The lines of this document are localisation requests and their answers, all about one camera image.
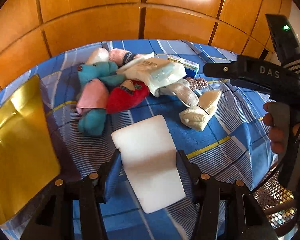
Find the metal screw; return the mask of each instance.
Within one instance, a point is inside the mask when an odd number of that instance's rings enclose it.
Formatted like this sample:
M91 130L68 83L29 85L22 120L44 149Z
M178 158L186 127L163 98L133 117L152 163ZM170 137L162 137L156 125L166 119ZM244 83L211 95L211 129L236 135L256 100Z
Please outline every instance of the metal screw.
M207 179L210 179L210 175L207 174L207 173L202 173L201 176L200 176L200 178L207 180Z
M240 179L236 180L235 183L239 187L243 187L243 185L244 185L244 182L242 180L240 180Z
M98 174L98 173L95 173L95 172L90 173L90 175L89 175L89 178L90 178L90 179L97 179L98 177L99 177L99 174Z
M57 179L55 182L54 182L54 185L56 186L61 186L63 184L63 180L62 179Z

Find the white sponge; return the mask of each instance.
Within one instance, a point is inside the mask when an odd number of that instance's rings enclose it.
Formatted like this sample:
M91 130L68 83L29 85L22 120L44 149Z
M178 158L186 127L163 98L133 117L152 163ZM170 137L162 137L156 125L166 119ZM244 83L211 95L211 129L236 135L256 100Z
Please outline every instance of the white sponge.
M111 136L145 213L186 196L176 168L177 150L162 115L124 127Z

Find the bed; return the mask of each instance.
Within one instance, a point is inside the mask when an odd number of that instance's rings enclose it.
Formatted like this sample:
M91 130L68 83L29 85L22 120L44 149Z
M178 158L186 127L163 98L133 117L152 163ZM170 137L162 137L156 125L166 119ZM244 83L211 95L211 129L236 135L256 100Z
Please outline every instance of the bed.
M208 81L208 87L197 90L199 95L208 90L221 90L215 116L202 132L183 125L179 113L186 107L177 97L148 96L141 104L127 111L107 117L106 128L99 138L84 137L77 130L80 115L75 106L80 91L77 66L98 48L120 48L133 53L155 52L155 57L167 54L188 59L200 65L197 76ZM42 101L51 139L61 137L81 177L85 177L108 161L115 149L111 132L135 122L163 115L178 150L184 150L192 163L202 172L216 179L233 183L243 180L253 189L264 177L274 160L270 149L268 128L263 124L263 104L269 96L248 89L234 87L229 80L209 78L202 70L207 62L230 63L237 55L222 49L189 41L125 40L89 44L62 53L24 73L0 92L0 105L30 77L41 79ZM225 219L225 203L220 203L219 233ZM198 206L187 198L157 212L145 214L127 180L121 172L115 196L101 205L109 240L116 239L187 239L196 220ZM26 221L15 219L1 226L10 239L19 239ZM74 201L74 232L81 238L79 203Z

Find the black mount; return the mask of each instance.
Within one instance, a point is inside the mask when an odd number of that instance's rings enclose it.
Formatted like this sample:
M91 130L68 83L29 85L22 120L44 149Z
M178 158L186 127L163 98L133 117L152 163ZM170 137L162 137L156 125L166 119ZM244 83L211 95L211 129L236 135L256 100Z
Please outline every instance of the black mount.
M184 151L176 154L178 172L186 196L200 204L191 240L216 240L220 200L226 200L224 240L277 240L268 219L243 181L219 182L201 173ZM98 172L77 182L52 182L49 192L26 226L20 240L74 240L73 200L79 200L83 240L108 240L100 203L114 192L122 169L121 153L116 150ZM7 238L0 234L0 240Z

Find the gold foil bag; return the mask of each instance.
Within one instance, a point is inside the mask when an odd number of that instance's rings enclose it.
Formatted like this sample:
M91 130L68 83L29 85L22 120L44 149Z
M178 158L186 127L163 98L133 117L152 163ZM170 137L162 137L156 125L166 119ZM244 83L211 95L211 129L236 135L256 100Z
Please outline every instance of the gold foil bag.
M0 225L60 173L35 75L0 108Z

